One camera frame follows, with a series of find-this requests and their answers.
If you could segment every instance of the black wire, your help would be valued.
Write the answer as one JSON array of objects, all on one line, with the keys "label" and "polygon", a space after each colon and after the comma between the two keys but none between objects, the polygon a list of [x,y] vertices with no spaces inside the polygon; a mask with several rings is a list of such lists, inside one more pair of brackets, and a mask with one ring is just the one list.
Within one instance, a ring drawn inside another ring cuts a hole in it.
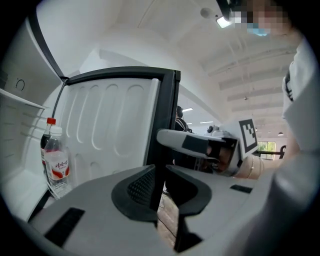
[{"label": "black wire", "polygon": [[172,233],[172,231],[167,227],[167,225],[162,222],[161,219],[158,218],[158,220],[166,227],[167,230],[170,231],[170,233],[171,233],[175,238],[177,238],[177,237],[174,235],[174,233]]},{"label": "black wire", "polygon": [[159,204],[159,207],[160,207],[161,209],[164,209],[164,208],[165,208],[164,197],[168,198],[169,196],[165,196],[165,194],[162,194],[162,195],[163,195],[163,196],[161,196],[161,198],[162,198],[163,207],[161,207],[160,204]]}]

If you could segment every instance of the refrigerator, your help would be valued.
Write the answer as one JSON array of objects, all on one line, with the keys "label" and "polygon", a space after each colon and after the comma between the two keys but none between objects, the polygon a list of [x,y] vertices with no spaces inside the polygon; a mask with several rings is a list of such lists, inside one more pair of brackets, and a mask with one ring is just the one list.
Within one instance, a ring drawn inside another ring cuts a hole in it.
[{"label": "refrigerator", "polygon": [[70,159],[73,188],[166,157],[156,141],[171,129],[181,74],[156,67],[115,67],[65,77],[41,34],[25,20],[1,65],[1,194],[28,221],[48,188],[40,140],[56,119]]}]

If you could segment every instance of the refrigerator door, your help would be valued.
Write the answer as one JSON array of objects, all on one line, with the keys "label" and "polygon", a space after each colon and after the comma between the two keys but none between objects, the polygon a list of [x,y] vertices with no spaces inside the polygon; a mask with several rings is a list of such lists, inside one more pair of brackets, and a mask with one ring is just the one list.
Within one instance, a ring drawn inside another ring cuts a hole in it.
[{"label": "refrigerator door", "polygon": [[73,187],[164,159],[156,131],[175,121],[180,72],[100,69],[66,81],[54,110]]}]

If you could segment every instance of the window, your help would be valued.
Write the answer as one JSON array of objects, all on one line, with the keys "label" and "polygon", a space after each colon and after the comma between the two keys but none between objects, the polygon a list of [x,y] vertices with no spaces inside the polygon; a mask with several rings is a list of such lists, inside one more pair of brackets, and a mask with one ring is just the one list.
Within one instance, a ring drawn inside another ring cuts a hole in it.
[{"label": "window", "polygon": [[[269,151],[275,152],[276,151],[276,143],[274,141],[258,141],[258,151]],[[261,154],[260,156],[263,159],[274,160],[274,154]]]}]

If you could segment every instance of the black rubber pad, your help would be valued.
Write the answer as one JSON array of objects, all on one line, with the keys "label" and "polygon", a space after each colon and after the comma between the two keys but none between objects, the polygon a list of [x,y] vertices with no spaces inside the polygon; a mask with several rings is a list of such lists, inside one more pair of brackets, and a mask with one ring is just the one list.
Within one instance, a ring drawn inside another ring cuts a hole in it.
[{"label": "black rubber pad", "polygon": [[130,183],[126,190],[129,197],[136,203],[149,207],[156,184],[155,178],[156,169],[153,169]]},{"label": "black rubber pad", "polygon": [[186,150],[206,154],[208,140],[187,135],[182,143],[182,147]]},{"label": "black rubber pad", "polygon": [[241,185],[232,185],[230,187],[230,189],[236,190],[236,191],[240,191],[240,192],[243,192],[243,193],[247,193],[247,194],[250,194],[251,191],[252,191],[251,187],[241,186]]},{"label": "black rubber pad", "polygon": [[45,234],[45,238],[62,247],[84,213],[84,210],[70,208]]}]

